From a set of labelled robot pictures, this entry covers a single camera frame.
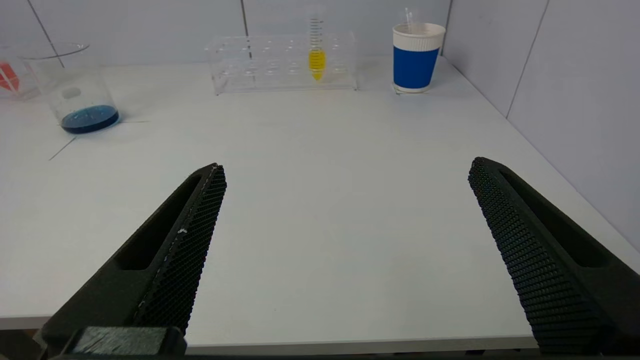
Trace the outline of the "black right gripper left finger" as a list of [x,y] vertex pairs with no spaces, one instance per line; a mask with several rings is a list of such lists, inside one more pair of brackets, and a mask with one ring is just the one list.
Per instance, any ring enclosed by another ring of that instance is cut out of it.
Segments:
[[226,189],[220,164],[190,174],[45,322],[43,355],[184,355]]

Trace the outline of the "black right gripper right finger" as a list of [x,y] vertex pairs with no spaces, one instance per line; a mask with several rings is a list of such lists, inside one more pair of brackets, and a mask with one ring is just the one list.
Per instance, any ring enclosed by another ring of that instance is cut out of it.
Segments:
[[500,162],[467,180],[540,352],[638,356],[639,274]]

